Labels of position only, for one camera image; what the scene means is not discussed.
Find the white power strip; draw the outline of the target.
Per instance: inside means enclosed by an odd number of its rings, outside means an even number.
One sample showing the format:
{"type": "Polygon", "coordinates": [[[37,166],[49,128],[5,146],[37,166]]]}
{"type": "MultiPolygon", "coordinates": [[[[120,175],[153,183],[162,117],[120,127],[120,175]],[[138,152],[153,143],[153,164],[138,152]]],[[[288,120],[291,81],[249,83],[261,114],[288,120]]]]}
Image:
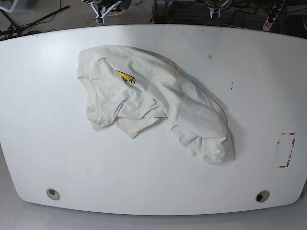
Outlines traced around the white power strip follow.
{"type": "Polygon", "coordinates": [[[269,13],[268,18],[263,25],[264,31],[266,31],[266,32],[270,31],[270,29],[271,29],[273,23],[275,22],[277,16],[281,12],[283,5],[284,5],[284,0],[277,0],[276,1],[273,9],[269,13]]]}

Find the red tape rectangle marking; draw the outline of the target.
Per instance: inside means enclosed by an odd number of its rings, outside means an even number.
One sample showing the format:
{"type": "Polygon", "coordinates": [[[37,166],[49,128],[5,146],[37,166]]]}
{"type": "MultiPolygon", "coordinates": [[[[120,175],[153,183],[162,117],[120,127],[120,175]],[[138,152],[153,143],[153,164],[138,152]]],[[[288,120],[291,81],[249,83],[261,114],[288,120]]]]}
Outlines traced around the red tape rectangle marking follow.
{"type": "Polygon", "coordinates": [[[274,163],[277,168],[289,167],[294,145],[295,133],[280,133],[276,144],[274,163]]]}

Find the white printed T-shirt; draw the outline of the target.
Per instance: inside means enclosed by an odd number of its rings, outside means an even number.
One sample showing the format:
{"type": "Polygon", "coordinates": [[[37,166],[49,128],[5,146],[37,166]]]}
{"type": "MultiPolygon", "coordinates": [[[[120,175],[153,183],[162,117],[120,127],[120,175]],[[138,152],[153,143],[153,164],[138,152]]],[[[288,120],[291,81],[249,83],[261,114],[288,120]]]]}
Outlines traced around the white printed T-shirt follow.
{"type": "Polygon", "coordinates": [[[167,118],[171,131],[207,163],[235,159],[223,109],[177,65],[130,46],[98,46],[78,56],[93,129],[115,125],[130,138],[167,118]]]}

